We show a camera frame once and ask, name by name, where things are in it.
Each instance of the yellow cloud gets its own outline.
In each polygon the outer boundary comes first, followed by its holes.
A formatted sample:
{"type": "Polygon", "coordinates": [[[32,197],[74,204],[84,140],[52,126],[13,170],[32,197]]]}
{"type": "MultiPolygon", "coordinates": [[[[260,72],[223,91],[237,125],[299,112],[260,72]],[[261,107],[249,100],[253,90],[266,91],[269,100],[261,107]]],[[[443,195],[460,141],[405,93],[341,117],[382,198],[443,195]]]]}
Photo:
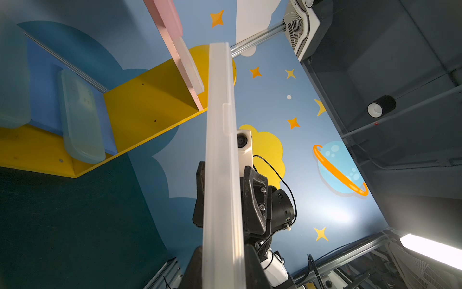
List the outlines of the yellow cloud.
{"type": "MultiPolygon", "coordinates": [[[[253,154],[257,154],[267,160],[281,178],[286,174],[286,166],[282,161],[282,143],[277,136],[269,132],[258,132],[253,126],[245,124],[240,129],[248,129],[252,132],[252,150],[253,154]]],[[[280,189],[280,179],[278,175],[260,158],[254,158],[254,166],[257,171],[268,178],[268,185],[273,185],[280,189]]]]}

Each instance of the black cylindrical light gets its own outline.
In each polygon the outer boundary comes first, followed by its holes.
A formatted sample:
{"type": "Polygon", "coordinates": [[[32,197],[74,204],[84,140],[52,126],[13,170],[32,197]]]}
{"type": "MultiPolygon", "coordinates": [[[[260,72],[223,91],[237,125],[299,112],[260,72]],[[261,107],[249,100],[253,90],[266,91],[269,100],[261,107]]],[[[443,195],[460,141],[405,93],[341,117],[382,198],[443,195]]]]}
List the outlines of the black cylindrical light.
{"type": "Polygon", "coordinates": [[[392,96],[384,95],[374,100],[367,106],[367,112],[371,117],[381,117],[386,115],[396,107],[396,101],[392,96]]]}

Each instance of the translucent plastic container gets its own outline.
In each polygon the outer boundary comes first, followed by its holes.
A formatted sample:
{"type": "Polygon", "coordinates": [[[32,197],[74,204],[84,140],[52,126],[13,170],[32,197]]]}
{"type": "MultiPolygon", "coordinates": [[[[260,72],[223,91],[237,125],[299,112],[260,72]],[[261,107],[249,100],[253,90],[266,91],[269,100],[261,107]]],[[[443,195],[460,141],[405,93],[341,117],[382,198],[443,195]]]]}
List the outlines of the translucent plastic container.
{"type": "Polygon", "coordinates": [[[202,248],[203,289],[245,289],[231,49],[210,45],[202,248]]]}
{"type": "Polygon", "coordinates": [[[0,12],[0,127],[30,121],[29,82],[26,36],[0,12]]]}
{"type": "Polygon", "coordinates": [[[74,72],[57,75],[64,147],[73,158],[97,164],[106,159],[95,99],[90,87],[74,72]]]}

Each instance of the dark teal wall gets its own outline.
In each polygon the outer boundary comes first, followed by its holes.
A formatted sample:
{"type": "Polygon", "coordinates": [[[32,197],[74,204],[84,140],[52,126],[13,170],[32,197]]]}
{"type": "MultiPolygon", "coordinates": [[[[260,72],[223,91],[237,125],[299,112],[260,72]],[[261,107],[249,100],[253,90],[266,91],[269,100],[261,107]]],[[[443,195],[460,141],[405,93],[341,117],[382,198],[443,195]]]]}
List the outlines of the dark teal wall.
{"type": "Polygon", "coordinates": [[[166,260],[126,154],[77,179],[0,167],[0,289],[143,288],[166,260]]]}

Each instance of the camera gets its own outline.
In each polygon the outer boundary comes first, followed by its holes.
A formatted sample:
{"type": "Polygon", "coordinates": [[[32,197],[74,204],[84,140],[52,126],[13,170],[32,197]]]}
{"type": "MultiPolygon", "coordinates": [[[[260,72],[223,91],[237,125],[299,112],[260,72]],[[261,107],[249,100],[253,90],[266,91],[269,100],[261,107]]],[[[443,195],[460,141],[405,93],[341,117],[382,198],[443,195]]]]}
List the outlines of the camera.
{"type": "Polygon", "coordinates": [[[254,166],[252,132],[248,129],[237,130],[237,155],[239,158],[239,176],[243,177],[245,166],[254,166]]]}
{"type": "Polygon", "coordinates": [[[237,134],[237,147],[243,148],[247,145],[247,136],[245,134],[237,134]]]}

